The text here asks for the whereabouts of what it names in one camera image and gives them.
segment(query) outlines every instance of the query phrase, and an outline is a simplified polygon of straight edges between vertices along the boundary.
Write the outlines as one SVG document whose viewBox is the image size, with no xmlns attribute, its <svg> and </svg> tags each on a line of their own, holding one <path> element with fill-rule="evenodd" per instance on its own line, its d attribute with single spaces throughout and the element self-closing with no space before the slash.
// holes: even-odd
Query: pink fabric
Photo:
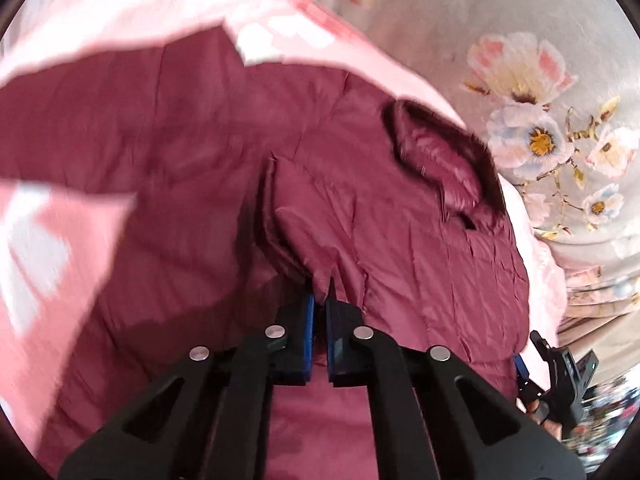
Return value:
<svg viewBox="0 0 640 480">
<path fill-rule="evenodd" d="M 164 44 L 222 19 L 236 35 L 236 48 L 247 64 L 285 59 L 343 66 L 391 94 L 425 102 L 462 124 L 427 82 L 310 0 L 54 0 L 39 24 L 0 63 L 0 84 L 17 73 L 95 50 Z M 529 273 L 530 326 L 554 344 L 565 305 L 562 271 L 546 246 L 534 238 L 516 190 L 506 181 L 502 185 L 518 250 Z M 1 184 L 1 203 L 9 202 L 12 190 L 15 184 Z M 123 198 L 97 199 L 52 190 L 33 219 L 66 244 L 68 261 L 60 264 L 59 282 L 40 301 L 26 331 L 18 336 L 9 316 L 0 311 L 0 400 L 9 406 L 12 422 L 31 450 L 54 402 L 76 331 L 108 275 L 128 206 Z M 534 379 L 548 383 L 546 367 L 529 348 L 526 361 Z"/>
</svg>

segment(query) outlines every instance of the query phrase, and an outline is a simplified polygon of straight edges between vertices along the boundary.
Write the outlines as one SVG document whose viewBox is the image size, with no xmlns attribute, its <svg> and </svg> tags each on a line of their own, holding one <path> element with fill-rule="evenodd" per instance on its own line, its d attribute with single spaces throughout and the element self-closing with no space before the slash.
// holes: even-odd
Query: printed flower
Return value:
<svg viewBox="0 0 640 480">
<path fill-rule="evenodd" d="M 507 102 L 547 104 L 578 81 L 551 43 L 538 44 L 528 32 L 483 36 L 466 62 L 491 93 Z"/>
<path fill-rule="evenodd" d="M 498 167 L 526 180 L 566 162 L 574 151 L 541 106 L 523 103 L 496 110 L 486 130 Z"/>
<path fill-rule="evenodd" d="M 616 128 L 605 124 L 600 139 L 585 159 L 587 165 L 609 178 L 620 178 L 638 152 L 640 130 Z"/>
<path fill-rule="evenodd" d="M 55 293 L 69 258 L 64 241 L 34 218 L 49 195 L 48 187 L 18 184 L 0 219 L 0 296 L 18 336 L 38 317 L 40 300 Z"/>
<path fill-rule="evenodd" d="M 525 193 L 522 199 L 533 227 L 540 227 L 551 214 L 551 206 L 542 193 Z"/>
<path fill-rule="evenodd" d="M 618 189 L 618 184 L 609 184 L 584 199 L 582 210 L 590 223 L 606 224 L 620 214 L 625 198 Z"/>
</svg>

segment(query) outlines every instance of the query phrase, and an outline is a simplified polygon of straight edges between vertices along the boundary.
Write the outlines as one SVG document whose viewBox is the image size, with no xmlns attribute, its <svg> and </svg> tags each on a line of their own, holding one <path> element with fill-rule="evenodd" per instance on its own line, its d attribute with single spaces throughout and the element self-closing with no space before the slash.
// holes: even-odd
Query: pink bedsheet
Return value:
<svg viewBox="0 0 640 480">
<path fill-rule="evenodd" d="M 281 59 L 344 66 L 462 124 L 427 82 L 311 0 L 53 0 L 0 62 L 0 85 L 95 50 L 161 44 L 221 20 L 247 64 Z M 517 191 L 501 183 L 529 274 L 530 326 L 556 344 L 566 304 L 563 272 L 534 238 Z M 132 200 L 0 182 L 0 402 L 31 450 L 77 330 L 108 278 Z M 534 380 L 548 384 L 535 351 L 527 348 L 525 359 Z"/>
</svg>

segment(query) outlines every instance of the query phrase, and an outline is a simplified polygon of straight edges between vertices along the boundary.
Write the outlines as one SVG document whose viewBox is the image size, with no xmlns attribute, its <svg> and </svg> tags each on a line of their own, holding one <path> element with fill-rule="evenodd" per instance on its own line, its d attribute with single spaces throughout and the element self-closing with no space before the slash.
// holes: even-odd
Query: burgundy fabric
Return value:
<svg viewBox="0 0 640 480">
<path fill-rule="evenodd" d="M 246 68 L 221 27 L 98 54 L 0 90 L 2 177 L 136 192 L 39 460 L 63 458 L 196 345 L 262 330 L 313 277 L 367 323 L 443 344 L 514 399 L 527 279 L 495 169 L 469 134 L 335 68 Z M 270 479 L 373 479 L 366 393 L 274 395 Z"/>
</svg>

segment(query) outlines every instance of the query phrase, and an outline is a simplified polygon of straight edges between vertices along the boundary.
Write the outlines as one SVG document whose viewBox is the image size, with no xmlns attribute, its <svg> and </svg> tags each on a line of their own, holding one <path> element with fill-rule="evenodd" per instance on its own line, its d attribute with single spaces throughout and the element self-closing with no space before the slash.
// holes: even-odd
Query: metal rivet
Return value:
<svg viewBox="0 0 640 480">
<path fill-rule="evenodd" d="M 373 337 L 373 329 L 369 326 L 359 326 L 353 330 L 353 335 L 357 339 L 371 339 Z"/>
<path fill-rule="evenodd" d="M 194 361 L 204 361 L 209 357 L 209 349 L 206 346 L 196 346 L 189 352 L 189 357 Z"/>
<path fill-rule="evenodd" d="M 435 361 L 446 361 L 451 357 L 451 352 L 446 346 L 434 346 L 429 354 Z"/>
<path fill-rule="evenodd" d="M 284 336 L 287 331 L 284 330 L 283 326 L 280 325 L 271 325 L 267 327 L 267 330 L 264 331 L 269 339 L 277 339 L 279 337 Z"/>
</svg>

